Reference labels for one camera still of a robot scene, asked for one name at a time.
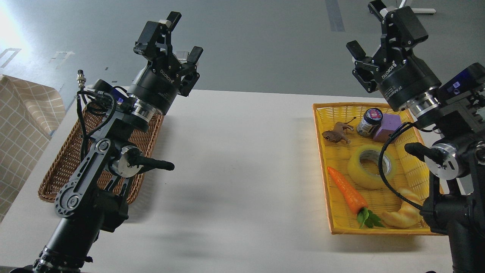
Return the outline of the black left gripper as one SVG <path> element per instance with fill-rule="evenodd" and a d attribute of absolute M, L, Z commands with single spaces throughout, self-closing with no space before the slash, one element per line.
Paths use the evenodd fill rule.
<path fill-rule="evenodd" d="M 182 15 L 171 11 L 167 19 L 148 21 L 133 51 L 147 59 L 128 89 L 128 95 L 166 115 L 177 95 L 187 97 L 200 78 L 197 63 L 204 49 L 194 46 L 185 59 L 173 54 L 172 32 Z"/>

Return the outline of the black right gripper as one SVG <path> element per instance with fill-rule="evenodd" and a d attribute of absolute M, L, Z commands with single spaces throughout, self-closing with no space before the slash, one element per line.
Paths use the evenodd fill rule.
<path fill-rule="evenodd" d="M 399 111 L 409 100 L 441 85 L 426 62 L 411 49 L 426 41 L 429 34 L 408 6 L 393 10 L 381 0 L 374 0 L 368 8 L 380 21 L 381 47 L 370 57 L 357 41 L 346 44 L 355 64 L 353 76 L 368 93 L 379 91 L 389 106 Z"/>

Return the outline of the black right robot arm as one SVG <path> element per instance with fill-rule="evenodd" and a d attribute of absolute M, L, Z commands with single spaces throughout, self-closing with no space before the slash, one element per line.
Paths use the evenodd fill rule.
<path fill-rule="evenodd" d="M 369 3 L 380 21 L 380 46 L 367 56 L 357 41 L 346 47 L 354 58 L 353 76 L 367 90 L 378 90 L 394 111 L 409 110 L 415 122 L 405 122 L 394 140 L 412 127 L 442 138 L 431 147 L 417 142 L 405 151 L 426 163 L 429 196 L 419 209 L 430 230 L 447 235 L 454 273 L 484 272 L 484 67 L 474 63 L 441 84 L 426 62 L 412 51 L 428 33 L 409 6 L 388 8 Z"/>

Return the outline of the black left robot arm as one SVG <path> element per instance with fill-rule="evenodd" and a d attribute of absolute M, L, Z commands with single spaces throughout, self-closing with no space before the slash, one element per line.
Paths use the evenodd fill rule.
<path fill-rule="evenodd" d="M 148 21 L 133 51 L 147 59 L 122 98 L 104 80 L 85 88 L 78 71 L 77 116 L 82 141 L 80 164 L 56 195 L 61 221 L 32 265 L 14 273 L 79 273 L 100 231 L 114 232 L 128 216 L 128 196 L 135 176 L 153 169 L 173 170 L 171 162 L 146 157 L 129 138 L 147 132 L 156 114 L 166 115 L 177 95 L 187 97 L 198 81 L 197 63 L 203 49 L 193 47 L 185 62 L 173 53 L 171 36 L 181 19 Z"/>

